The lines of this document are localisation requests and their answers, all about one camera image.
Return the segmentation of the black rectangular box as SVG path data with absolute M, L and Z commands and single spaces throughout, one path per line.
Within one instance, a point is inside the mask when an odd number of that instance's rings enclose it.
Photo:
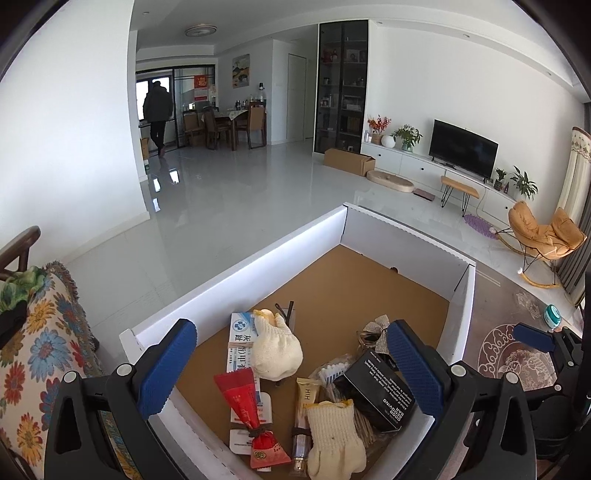
M 353 406 L 380 433 L 400 431 L 414 409 L 415 398 L 410 388 L 373 351 L 366 351 L 353 362 L 339 386 L 352 396 Z

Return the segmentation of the rhinestone gold hair clip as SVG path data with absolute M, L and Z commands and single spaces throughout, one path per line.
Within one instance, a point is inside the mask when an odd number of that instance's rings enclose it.
M 367 323 L 362 330 L 356 333 L 358 338 L 359 350 L 362 353 L 373 351 L 379 355 L 390 356 L 388 347 L 388 328 L 391 324 L 387 315 L 381 315 L 373 321 Z

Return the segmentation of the blue white medicine box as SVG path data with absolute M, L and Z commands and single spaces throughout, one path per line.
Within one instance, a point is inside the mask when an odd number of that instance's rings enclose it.
M 228 357 L 226 357 L 226 371 L 234 372 L 252 367 L 252 345 L 256 341 L 257 332 L 254 316 L 250 312 L 238 312 L 230 315 L 228 334 Z M 259 422 L 263 425 L 273 423 L 270 394 L 260 388 L 259 377 L 253 375 L 256 403 L 259 409 Z M 249 438 L 245 427 L 239 421 L 238 415 L 231 411 L 230 450 L 236 455 L 249 456 L 252 438 Z

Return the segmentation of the gold cosmetic tube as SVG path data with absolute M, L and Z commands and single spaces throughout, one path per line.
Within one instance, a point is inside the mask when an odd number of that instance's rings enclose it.
M 307 409 L 314 405 L 321 390 L 321 382 L 310 378 L 297 378 L 295 396 L 294 427 L 291 431 L 293 450 L 291 451 L 290 475 L 307 476 L 308 453 L 311 450 L 311 429 L 308 425 Z

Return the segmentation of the cream knit glove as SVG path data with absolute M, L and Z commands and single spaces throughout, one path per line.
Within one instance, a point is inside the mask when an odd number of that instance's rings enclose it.
M 366 448 L 356 433 L 352 400 L 324 401 L 305 408 L 311 429 L 311 479 L 349 479 L 367 466 Z
M 273 382 L 296 374 L 304 360 L 303 349 L 283 316 L 267 309 L 252 314 L 257 334 L 252 343 L 252 370 L 260 379 Z

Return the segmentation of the red candy pouch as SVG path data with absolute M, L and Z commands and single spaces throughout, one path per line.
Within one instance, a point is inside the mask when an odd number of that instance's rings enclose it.
M 259 409 L 256 403 L 253 372 L 250 368 L 213 376 L 230 409 L 238 415 L 245 425 L 249 438 L 252 438 L 249 465 L 254 470 L 290 463 L 290 456 L 280 446 L 270 425 L 259 422 Z

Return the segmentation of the black framed glasses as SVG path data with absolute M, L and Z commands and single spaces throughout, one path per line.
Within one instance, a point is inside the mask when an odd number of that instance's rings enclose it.
M 294 300 L 288 302 L 287 307 L 283 307 L 280 304 L 274 304 L 274 308 L 276 308 L 277 313 L 280 314 L 280 317 L 283 318 L 284 323 L 290 328 L 291 331 L 294 331 L 294 327 L 296 327 L 296 314 L 294 313 Z

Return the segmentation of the teal white round container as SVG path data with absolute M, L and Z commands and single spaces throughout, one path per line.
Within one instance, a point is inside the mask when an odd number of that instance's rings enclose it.
M 562 322 L 562 316 L 558 308 L 553 304 L 549 304 L 545 307 L 543 312 L 543 318 L 546 325 L 551 330 L 556 330 Z

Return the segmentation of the white cardboard box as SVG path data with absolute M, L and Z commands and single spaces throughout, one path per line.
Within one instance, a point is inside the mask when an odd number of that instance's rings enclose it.
M 158 418 L 165 445 L 191 479 L 252 479 L 229 450 L 229 410 L 213 376 L 225 368 L 231 315 L 294 304 L 301 376 L 358 349 L 358 335 L 381 315 L 404 319 L 449 363 L 465 352 L 475 262 L 369 209 L 344 205 L 274 242 L 125 330 L 137 361 L 179 319 L 197 327 L 197 348 Z

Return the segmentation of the orange lounge chair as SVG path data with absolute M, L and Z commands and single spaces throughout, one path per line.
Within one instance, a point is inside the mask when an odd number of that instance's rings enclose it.
M 528 204 L 521 200 L 508 212 L 509 227 L 492 230 L 494 237 L 509 250 L 522 256 L 518 275 L 529 285 L 540 289 L 561 286 L 557 280 L 556 263 L 579 250 L 587 235 L 579 229 L 564 209 L 558 208 L 549 224 L 537 221 Z M 551 283 L 532 280 L 527 271 L 537 262 L 544 263 L 553 275 Z

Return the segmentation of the white tv console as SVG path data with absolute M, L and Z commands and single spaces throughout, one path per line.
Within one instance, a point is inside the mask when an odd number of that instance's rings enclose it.
M 441 182 L 443 176 L 474 188 L 479 197 L 472 197 L 469 207 L 487 218 L 494 218 L 501 223 L 508 222 L 508 212 L 515 200 L 503 192 L 493 188 L 490 183 L 444 166 L 429 157 L 411 154 L 402 150 L 387 148 L 374 143 L 363 143 L 363 154 L 375 158 L 378 170 L 385 171 L 410 180 L 419 189 L 428 191 L 438 197 L 445 189 Z

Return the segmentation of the leafy plant by tv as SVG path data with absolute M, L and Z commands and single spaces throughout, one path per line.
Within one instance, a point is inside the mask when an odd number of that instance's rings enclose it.
M 537 184 L 529 178 L 527 172 L 517 166 L 514 167 L 510 182 L 514 187 L 516 201 L 533 201 L 539 192 Z

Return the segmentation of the brown cardboard carton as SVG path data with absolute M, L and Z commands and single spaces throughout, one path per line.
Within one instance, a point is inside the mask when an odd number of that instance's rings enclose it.
M 331 148 L 325 151 L 325 166 L 365 177 L 376 167 L 376 160 L 368 155 Z

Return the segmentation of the person in dark clothes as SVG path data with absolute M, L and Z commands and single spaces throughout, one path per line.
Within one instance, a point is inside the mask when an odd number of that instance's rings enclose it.
M 171 94 L 159 80 L 152 82 L 142 106 L 143 118 L 149 124 L 150 139 L 159 157 L 165 153 L 165 127 L 173 113 Z

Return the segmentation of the black glass display cabinet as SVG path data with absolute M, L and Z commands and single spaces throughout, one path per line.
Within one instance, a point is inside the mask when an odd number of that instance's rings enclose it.
M 369 22 L 318 26 L 315 153 L 335 148 L 359 153 L 368 83 Z

